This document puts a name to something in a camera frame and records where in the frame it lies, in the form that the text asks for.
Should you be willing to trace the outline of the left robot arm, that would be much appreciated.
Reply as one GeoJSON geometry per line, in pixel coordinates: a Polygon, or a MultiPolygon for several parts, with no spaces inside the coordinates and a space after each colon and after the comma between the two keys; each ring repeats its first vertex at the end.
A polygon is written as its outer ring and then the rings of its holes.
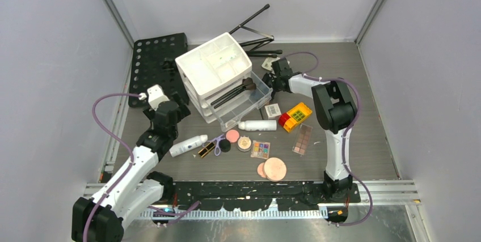
{"type": "Polygon", "coordinates": [[[153,171],[178,137],[177,124],[190,115],[180,99],[145,109],[150,127],[139,137],[130,158],[101,190],[73,205],[73,241],[121,241],[125,230],[149,205],[173,200],[172,178],[153,171]]]}

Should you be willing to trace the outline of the black makeup brush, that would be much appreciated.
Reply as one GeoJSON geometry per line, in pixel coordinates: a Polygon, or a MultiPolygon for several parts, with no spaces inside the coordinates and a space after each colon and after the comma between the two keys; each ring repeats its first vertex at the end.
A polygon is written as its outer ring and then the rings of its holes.
{"type": "Polygon", "coordinates": [[[237,87],[235,87],[233,90],[230,90],[230,91],[228,91],[227,93],[223,94],[223,95],[220,96],[218,99],[216,99],[216,100],[214,100],[213,102],[211,102],[210,105],[213,106],[214,103],[220,102],[223,98],[225,98],[225,97],[228,96],[229,94],[232,94],[234,91],[236,91],[236,90],[239,89],[240,87],[246,86],[246,85],[251,84],[251,83],[254,83],[254,81],[253,81],[252,78],[248,77],[248,78],[243,79],[243,80],[242,80],[242,83],[241,83],[239,86],[237,86],[237,87]]]}
{"type": "Polygon", "coordinates": [[[234,91],[232,94],[229,94],[228,96],[223,98],[220,102],[214,103],[213,108],[214,109],[219,108],[220,106],[224,105],[225,103],[227,103],[231,99],[235,98],[236,96],[240,95],[244,91],[252,91],[252,90],[255,90],[255,89],[256,89],[255,83],[251,83],[251,84],[248,84],[246,86],[242,86],[239,89],[237,89],[236,91],[234,91]]]}

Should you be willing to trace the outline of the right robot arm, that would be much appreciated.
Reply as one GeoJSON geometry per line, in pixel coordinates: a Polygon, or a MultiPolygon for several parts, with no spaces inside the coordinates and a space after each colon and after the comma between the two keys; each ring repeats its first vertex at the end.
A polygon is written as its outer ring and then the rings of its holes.
{"type": "Polygon", "coordinates": [[[349,138],[357,118],[357,106],[342,79],[323,79],[294,72],[286,58],[273,61],[272,72],[263,76],[274,93],[285,91],[312,98],[317,121],[326,134],[327,165],[322,190],[330,202],[339,202],[352,189],[349,138]]]}

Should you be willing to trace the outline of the white plastic drawer organizer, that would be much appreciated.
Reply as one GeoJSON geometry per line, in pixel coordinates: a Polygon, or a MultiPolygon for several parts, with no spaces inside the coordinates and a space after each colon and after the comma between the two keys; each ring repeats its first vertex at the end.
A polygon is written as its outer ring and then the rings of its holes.
{"type": "Polygon", "coordinates": [[[273,89],[252,70],[252,62],[240,44],[225,32],[176,57],[175,63],[195,108],[206,123],[218,121],[222,131],[237,126],[250,112],[270,101],[273,89]],[[253,90],[242,91],[218,105],[221,96],[247,78],[253,90]]]}

